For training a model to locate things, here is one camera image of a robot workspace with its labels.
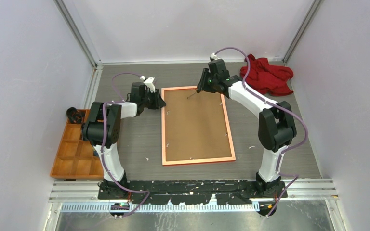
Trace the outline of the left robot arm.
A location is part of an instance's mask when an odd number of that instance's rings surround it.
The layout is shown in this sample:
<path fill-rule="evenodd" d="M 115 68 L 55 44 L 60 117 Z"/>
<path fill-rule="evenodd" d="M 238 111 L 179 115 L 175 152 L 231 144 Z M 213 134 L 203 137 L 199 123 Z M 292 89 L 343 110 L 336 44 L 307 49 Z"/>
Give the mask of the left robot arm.
<path fill-rule="evenodd" d="M 145 108 L 158 110 L 166 106 L 154 80 L 149 77 L 132 83 L 127 100 L 121 103 L 93 102 L 88 120 L 82 126 L 82 138 L 89 141 L 99 155 L 104 173 L 102 185 L 110 188 L 110 193 L 117 199 L 125 198 L 128 192 L 138 193 L 129 189 L 120 162 L 117 148 L 120 124 L 125 118 L 139 116 Z"/>

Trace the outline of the red picture frame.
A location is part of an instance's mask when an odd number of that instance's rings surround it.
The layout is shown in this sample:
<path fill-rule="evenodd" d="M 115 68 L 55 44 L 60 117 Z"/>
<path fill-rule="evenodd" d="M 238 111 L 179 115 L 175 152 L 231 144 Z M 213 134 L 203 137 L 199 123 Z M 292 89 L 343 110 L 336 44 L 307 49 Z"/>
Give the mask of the red picture frame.
<path fill-rule="evenodd" d="M 189 165 L 235 161 L 225 98 L 195 86 L 162 88 L 162 164 Z"/>

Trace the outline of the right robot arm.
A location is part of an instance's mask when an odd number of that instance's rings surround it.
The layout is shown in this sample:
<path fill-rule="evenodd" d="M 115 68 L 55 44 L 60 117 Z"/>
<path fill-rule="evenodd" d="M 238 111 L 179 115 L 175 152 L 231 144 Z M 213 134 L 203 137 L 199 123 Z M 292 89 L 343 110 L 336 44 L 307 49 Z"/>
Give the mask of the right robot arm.
<path fill-rule="evenodd" d="M 208 66 L 202 71 L 197 93 L 220 93 L 240 103 L 259 119 L 258 138 L 264 152 L 256 173 L 255 189 L 259 196 L 269 197 L 281 180 L 282 152 L 297 135 L 291 106 L 286 101 L 277 103 L 249 87 L 241 77 L 231 76 L 223 59 L 211 60 Z"/>

